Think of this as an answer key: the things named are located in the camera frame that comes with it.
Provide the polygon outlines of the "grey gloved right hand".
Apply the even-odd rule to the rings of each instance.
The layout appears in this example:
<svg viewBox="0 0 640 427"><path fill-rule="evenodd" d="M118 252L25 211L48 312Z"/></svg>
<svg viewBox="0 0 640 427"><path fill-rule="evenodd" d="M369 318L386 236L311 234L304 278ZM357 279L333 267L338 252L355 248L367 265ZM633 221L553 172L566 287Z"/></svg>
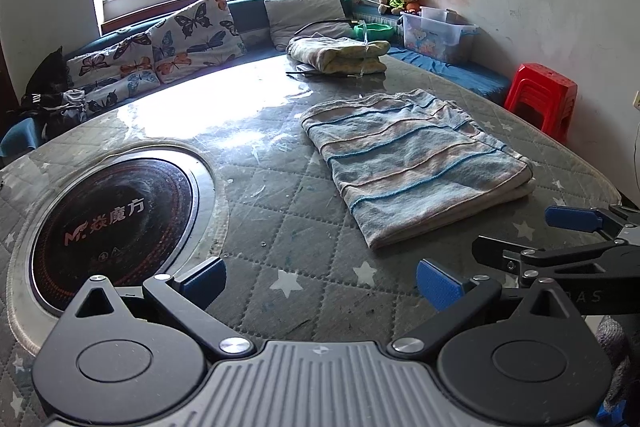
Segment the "grey gloved right hand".
<svg viewBox="0 0 640 427"><path fill-rule="evenodd" d="M613 376L603 406L608 413L623 407L622 421L639 425L639 315L605 315L596 337L611 362Z"/></svg>

